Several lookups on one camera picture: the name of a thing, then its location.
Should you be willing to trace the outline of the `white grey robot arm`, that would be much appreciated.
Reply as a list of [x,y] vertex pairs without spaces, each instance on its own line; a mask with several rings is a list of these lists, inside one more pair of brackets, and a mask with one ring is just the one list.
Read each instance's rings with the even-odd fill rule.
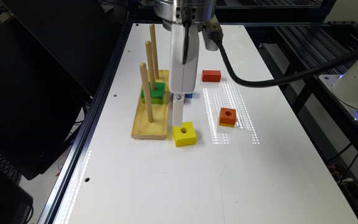
[[198,70],[199,32],[214,16],[215,1],[157,0],[154,12],[170,24],[169,90],[173,93],[172,125],[183,122],[185,95],[193,93]]

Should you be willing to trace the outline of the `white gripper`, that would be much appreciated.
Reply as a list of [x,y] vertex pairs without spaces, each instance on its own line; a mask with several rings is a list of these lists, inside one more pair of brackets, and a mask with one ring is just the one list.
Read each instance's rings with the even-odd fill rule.
[[199,35],[193,24],[189,28],[188,48],[185,53],[185,28],[174,23],[171,27],[169,89],[173,94],[172,122],[182,126],[184,95],[195,89],[199,56]]

